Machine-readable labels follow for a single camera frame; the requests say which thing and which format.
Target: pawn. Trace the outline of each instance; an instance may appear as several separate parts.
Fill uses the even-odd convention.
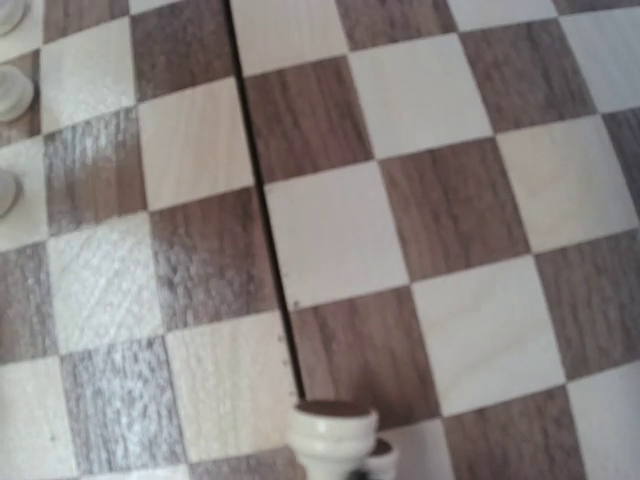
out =
[[[364,461],[363,470],[368,480],[396,480],[398,452],[386,440],[378,439],[376,446]]]
[[[289,446],[307,480],[346,480],[376,443],[378,414],[358,404],[303,402],[289,420]]]
[[[0,0],[0,35],[13,30],[24,15],[25,0]]]
[[[33,82],[13,65],[0,66],[0,122],[11,122],[26,112],[33,100]]]
[[[18,196],[18,181],[6,170],[0,170],[0,217],[11,210]]]

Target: wooden surface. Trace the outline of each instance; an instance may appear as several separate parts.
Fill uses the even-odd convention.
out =
[[[564,387],[444,425],[456,480],[586,480]]]
[[[592,12],[640,5],[639,0],[554,0],[560,13]]]
[[[446,0],[338,0],[352,50],[455,30]]]
[[[42,244],[0,253],[0,365],[58,352]]]
[[[131,19],[138,99],[233,74],[222,0],[189,0]]]
[[[602,117],[640,215],[640,108]]]
[[[140,141],[149,210],[253,184],[233,78],[146,102]]]
[[[184,461],[161,337],[65,356],[62,371],[81,473]]]
[[[640,358],[639,245],[630,231],[536,258],[568,378]]]
[[[288,448],[256,455],[214,460],[191,465],[192,480],[304,480],[302,467]]]
[[[376,408],[380,428],[438,416],[438,400],[407,288],[292,314],[307,398]]]
[[[373,158],[345,58],[247,79],[267,182]]]
[[[495,140],[381,163],[412,280],[529,250]]]
[[[167,329],[275,308],[253,189],[152,213],[151,228]]]
[[[53,42],[129,14],[127,0],[45,0],[44,37]]]
[[[467,32],[461,38],[497,132],[595,112],[557,20]]]
[[[146,209],[135,109],[46,135],[52,235]]]
[[[0,477],[301,480],[297,395],[403,480],[637,477],[640,0],[28,3]]]

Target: dark wood square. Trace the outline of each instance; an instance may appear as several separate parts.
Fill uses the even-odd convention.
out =
[[[640,108],[610,113],[602,118],[640,215]]]
[[[640,359],[637,231],[536,260],[569,379]]]
[[[554,0],[560,14],[591,12],[610,8],[635,7],[640,0]]]
[[[279,448],[242,457],[189,466],[192,480],[278,479],[304,480],[304,470],[291,449]]]
[[[146,208],[135,109],[67,127],[44,141],[52,235]]]
[[[307,399],[375,407],[380,428],[439,415],[408,287],[293,312]]]
[[[412,280],[527,253],[495,140],[380,163]]]
[[[446,0],[337,0],[352,50],[456,29]]]
[[[373,158],[346,58],[247,79],[267,182]]]
[[[128,14],[128,0],[45,0],[44,41],[53,42]]]
[[[151,231],[167,329],[276,308],[253,188],[154,212]]]
[[[222,0],[189,0],[131,18],[138,99],[233,75]]]
[[[0,147],[40,135],[40,51],[14,58],[3,65],[13,65],[33,81],[35,94],[29,109],[12,122],[0,123]]]
[[[66,355],[62,380],[81,473],[185,460],[162,337]]]
[[[0,364],[56,355],[44,244],[0,253]]]
[[[557,20],[461,35],[497,132],[595,113]]]
[[[444,420],[456,480],[585,480],[564,387]]]

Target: chessboard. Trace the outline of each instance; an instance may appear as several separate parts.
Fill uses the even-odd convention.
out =
[[[640,0],[28,0],[0,478],[640,469]]]

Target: white pawn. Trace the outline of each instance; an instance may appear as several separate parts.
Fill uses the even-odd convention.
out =
[[[33,94],[33,82],[25,74],[13,65],[0,66],[0,122],[11,122],[26,112]]]
[[[376,446],[364,461],[369,480],[396,480],[398,452],[389,442],[378,439]]]
[[[18,181],[13,174],[0,170],[0,217],[6,214],[18,196]]]
[[[24,15],[25,0],[0,0],[0,35],[13,30]]]
[[[289,446],[307,480],[346,480],[376,443],[378,414],[354,403],[304,402],[289,420]]]

